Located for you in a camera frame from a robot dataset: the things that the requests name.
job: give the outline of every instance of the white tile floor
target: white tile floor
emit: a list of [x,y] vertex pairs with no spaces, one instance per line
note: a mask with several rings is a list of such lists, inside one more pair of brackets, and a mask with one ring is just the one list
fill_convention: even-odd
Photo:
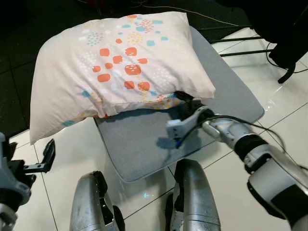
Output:
[[[243,29],[230,38],[254,36]],[[267,46],[263,40],[214,44],[220,52],[260,50]],[[299,163],[308,165],[308,72],[294,74],[283,85],[277,83],[284,73],[268,64],[265,54],[226,57],[224,60],[251,89],[265,108],[259,123],[279,132],[285,140],[288,153]],[[298,63],[297,70],[308,67],[308,55]],[[278,145],[267,133],[261,136]],[[67,231],[70,210],[77,180],[85,173],[101,170],[109,186],[109,195],[122,210],[127,231],[164,230],[164,207],[173,188],[169,169],[160,171],[133,184],[122,182],[106,155],[102,139],[92,119],[86,119],[54,135],[57,157],[52,171],[38,174],[32,188],[32,197],[19,211],[16,231]],[[11,141],[19,142],[15,158],[28,163],[42,159],[49,141],[43,139],[29,145],[26,131]],[[269,216],[246,189],[247,174],[238,157],[224,144],[213,143],[206,151],[196,152],[190,158],[205,168],[218,207],[224,231],[289,230],[285,221]]]

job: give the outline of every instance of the pillow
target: pillow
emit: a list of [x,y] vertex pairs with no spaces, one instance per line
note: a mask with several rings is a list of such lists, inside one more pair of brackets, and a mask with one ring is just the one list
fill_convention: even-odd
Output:
[[173,92],[212,98],[215,88],[193,48],[185,13],[92,20],[49,39],[36,61],[30,141],[86,117],[168,109]]

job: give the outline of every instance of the gray seat cushion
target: gray seat cushion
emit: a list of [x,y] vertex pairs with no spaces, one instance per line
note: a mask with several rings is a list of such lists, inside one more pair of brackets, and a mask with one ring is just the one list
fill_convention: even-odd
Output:
[[[216,113],[250,122],[261,118],[264,110],[248,87],[196,29],[191,27],[191,32],[194,50],[216,87],[215,98],[206,104]],[[132,182],[153,174],[213,142],[199,130],[180,149],[174,149],[174,142],[167,138],[166,122],[178,118],[178,111],[178,107],[163,111],[140,109],[95,119],[122,180]]]

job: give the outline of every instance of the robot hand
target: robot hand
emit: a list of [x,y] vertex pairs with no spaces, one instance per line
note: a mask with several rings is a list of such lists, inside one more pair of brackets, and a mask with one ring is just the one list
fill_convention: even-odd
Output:
[[287,219],[294,231],[308,230],[308,175],[247,124],[232,116],[215,115],[207,106],[201,106],[183,121],[168,121],[167,133],[177,141],[177,148],[196,128],[226,143],[243,161],[250,174],[247,187],[267,212]]
[[50,171],[55,158],[54,140],[46,145],[42,163],[35,165],[25,165],[24,160],[12,160],[16,145],[9,144],[0,133],[0,231],[13,230],[16,211],[29,201],[36,179],[31,173]]

